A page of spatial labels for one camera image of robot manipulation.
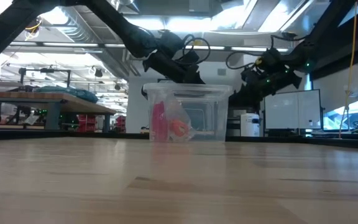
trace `clear plastic container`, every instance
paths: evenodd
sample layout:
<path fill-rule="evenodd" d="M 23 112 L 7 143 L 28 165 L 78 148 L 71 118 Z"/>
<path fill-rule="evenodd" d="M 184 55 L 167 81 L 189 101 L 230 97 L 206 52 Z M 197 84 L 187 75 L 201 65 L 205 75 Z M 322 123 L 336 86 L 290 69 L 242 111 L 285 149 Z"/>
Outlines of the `clear plastic container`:
<path fill-rule="evenodd" d="M 231 86 L 148 83 L 151 141 L 225 141 Z"/>

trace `wooden table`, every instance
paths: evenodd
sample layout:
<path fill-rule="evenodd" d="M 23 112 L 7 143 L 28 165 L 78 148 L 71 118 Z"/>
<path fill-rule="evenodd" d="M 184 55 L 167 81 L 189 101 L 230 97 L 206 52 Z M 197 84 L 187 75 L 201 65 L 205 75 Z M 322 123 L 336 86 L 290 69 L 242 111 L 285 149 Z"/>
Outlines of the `wooden table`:
<path fill-rule="evenodd" d="M 110 116 L 116 113 L 110 108 L 90 103 L 64 93 L 0 92 L 0 102 L 48 110 L 45 129 L 59 129 L 60 113 L 104 115 L 104 132 L 110 127 Z"/>
<path fill-rule="evenodd" d="M 358 149 L 0 141 L 0 223 L 358 223 Z"/>

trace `wood grain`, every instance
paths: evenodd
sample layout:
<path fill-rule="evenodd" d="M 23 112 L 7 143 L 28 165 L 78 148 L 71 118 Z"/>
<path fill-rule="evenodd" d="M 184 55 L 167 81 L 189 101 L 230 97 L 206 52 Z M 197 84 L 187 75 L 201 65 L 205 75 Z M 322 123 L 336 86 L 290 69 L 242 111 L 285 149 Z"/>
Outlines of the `wood grain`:
<path fill-rule="evenodd" d="M 48 100 L 65 100 L 62 104 L 62 112 L 78 112 L 78 113 L 116 113 L 115 110 L 97 105 L 75 96 L 65 93 L 25 93 L 25 92 L 0 92 L 0 98 L 24 98 L 24 99 L 48 99 Z M 45 103 L 12 103 L 20 106 L 29 106 L 47 110 L 48 106 Z"/>
<path fill-rule="evenodd" d="M 0 223 L 358 223 L 358 149 L 0 141 Z"/>

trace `black robotic arm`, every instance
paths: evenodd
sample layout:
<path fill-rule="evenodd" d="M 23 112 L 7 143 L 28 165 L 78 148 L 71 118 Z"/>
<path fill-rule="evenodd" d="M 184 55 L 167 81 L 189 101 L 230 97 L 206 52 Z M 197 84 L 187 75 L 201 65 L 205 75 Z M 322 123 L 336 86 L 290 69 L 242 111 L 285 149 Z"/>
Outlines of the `black robotic arm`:
<path fill-rule="evenodd" d="M 194 51 L 180 60 L 172 60 L 185 47 L 186 40 L 167 30 L 156 39 L 150 32 L 129 23 L 107 0 L 13 0 L 0 14 L 0 53 L 40 14 L 57 6 L 79 5 L 87 6 L 105 22 L 133 56 L 149 57 L 144 62 L 145 70 L 151 67 L 177 83 L 203 83 Z"/>

